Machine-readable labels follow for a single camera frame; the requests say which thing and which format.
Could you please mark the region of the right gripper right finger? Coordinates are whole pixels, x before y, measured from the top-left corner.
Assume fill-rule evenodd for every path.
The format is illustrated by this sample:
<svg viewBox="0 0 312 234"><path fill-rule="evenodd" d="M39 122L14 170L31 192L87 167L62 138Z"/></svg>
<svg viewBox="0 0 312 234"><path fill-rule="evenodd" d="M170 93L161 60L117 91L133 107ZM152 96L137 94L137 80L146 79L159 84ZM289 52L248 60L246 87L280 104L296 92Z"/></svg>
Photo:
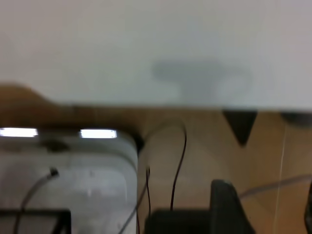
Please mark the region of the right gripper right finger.
<svg viewBox="0 0 312 234"><path fill-rule="evenodd" d="M312 225L312 203L307 202L304 212L304 223L306 226Z"/></svg>

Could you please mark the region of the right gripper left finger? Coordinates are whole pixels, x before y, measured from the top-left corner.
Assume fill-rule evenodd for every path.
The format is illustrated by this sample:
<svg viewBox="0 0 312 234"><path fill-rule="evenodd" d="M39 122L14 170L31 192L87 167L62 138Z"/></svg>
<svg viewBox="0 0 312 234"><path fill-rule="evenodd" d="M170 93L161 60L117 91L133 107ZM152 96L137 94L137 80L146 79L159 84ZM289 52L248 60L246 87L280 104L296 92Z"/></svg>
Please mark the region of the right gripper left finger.
<svg viewBox="0 0 312 234"><path fill-rule="evenodd" d="M211 234L254 234L232 183L215 179L210 195Z"/></svg>

